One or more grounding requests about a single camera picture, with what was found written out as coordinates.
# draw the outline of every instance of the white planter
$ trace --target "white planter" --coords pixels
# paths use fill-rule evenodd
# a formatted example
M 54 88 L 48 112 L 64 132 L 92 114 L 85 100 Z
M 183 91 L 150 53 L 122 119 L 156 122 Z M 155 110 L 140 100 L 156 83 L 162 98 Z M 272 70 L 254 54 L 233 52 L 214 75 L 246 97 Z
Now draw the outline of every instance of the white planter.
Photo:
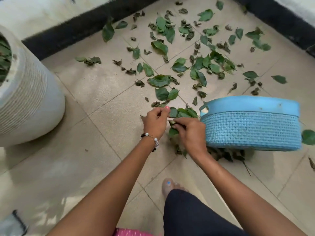
M 65 112 L 65 96 L 53 74 L 0 25 L 12 51 L 12 64 L 0 87 L 0 146 L 36 139 L 51 131 Z

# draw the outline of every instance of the forearm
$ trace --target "forearm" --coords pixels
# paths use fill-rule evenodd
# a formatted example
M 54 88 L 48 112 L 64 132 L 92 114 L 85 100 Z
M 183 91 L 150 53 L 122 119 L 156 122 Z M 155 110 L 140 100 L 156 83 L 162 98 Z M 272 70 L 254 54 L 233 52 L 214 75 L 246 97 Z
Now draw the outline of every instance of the forearm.
M 230 174 L 209 154 L 198 156 L 196 159 L 249 235 L 305 235 L 289 219 Z
M 48 236 L 112 236 L 129 194 L 154 145 L 151 138 L 144 137 Z

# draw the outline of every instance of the pink object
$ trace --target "pink object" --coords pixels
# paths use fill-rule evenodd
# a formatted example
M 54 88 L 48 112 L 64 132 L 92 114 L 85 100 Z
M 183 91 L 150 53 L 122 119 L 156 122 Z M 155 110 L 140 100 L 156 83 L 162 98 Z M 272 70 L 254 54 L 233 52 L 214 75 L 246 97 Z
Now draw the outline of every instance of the pink object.
M 135 229 L 116 228 L 114 236 L 153 236 Z

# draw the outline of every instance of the bracelet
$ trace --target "bracelet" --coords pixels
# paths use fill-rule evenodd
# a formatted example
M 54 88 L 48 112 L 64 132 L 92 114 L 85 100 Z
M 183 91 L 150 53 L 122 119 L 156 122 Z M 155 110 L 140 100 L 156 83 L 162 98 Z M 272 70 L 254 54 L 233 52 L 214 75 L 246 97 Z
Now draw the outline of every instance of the bracelet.
M 158 139 L 157 138 L 155 138 L 154 136 L 151 136 L 149 133 L 144 133 L 144 134 L 141 134 L 141 137 L 143 138 L 143 137 L 152 137 L 153 138 L 153 140 L 154 140 L 154 142 L 155 142 L 155 148 L 153 149 L 153 151 L 152 152 L 154 152 L 154 151 L 156 151 L 156 149 L 157 149 L 157 147 L 158 147 Z

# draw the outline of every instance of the black pants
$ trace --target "black pants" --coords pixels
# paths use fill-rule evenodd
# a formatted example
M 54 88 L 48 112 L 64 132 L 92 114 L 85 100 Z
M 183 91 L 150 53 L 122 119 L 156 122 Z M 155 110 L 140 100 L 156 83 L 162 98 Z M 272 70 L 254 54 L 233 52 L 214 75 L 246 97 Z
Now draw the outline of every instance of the black pants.
M 179 189 L 167 196 L 163 218 L 165 236 L 247 236 L 197 197 Z

